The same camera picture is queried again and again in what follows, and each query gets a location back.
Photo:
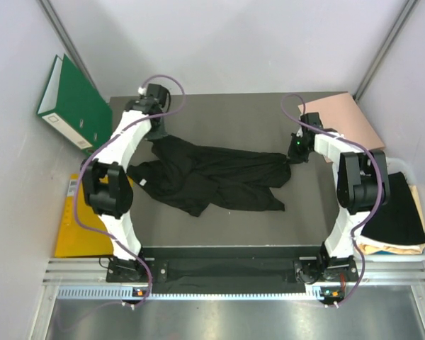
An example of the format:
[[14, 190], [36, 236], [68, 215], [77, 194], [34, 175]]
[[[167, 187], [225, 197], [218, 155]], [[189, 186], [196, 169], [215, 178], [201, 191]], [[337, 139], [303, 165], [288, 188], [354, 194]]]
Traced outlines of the black printed t-shirt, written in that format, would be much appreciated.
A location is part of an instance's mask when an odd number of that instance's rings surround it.
[[198, 217], [209, 205], [251, 212], [284, 211], [272, 194], [291, 177], [284, 154], [199, 146], [169, 135], [152, 143], [153, 161], [127, 175], [151, 198]]

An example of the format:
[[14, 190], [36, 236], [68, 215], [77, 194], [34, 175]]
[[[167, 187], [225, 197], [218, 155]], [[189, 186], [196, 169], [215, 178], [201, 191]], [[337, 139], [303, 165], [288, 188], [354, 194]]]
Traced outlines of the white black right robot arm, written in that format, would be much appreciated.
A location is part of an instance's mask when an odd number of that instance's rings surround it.
[[337, 132], [300, 129], [291, 137], [289, 159], [303, 163], [315, 152], [335, 167], [339, 213], [316, 263], [319, 277], [330, 281], [352, 271], [354, 255], [362, 254], [357, 236], [390, 197], [386, 156], [381, 150], [365, 149]]

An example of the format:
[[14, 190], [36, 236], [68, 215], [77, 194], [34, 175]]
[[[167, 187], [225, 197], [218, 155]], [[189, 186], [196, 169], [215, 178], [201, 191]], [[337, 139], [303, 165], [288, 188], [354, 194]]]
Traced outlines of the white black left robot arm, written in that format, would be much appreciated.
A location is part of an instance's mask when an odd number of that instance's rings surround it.
[[85, 166], [81, 180], [84, 201], [103, 223], [113, 245], [106, 276], [109, 283], [137, 283], [148, 278], [146, 263], [136, 257], [142, 245], [130, 217], [133, 190], [126, 171], [145, 136], [163, 128], [164, 106], [164, 100], [153, 97], [128, 102], [105, 147]]

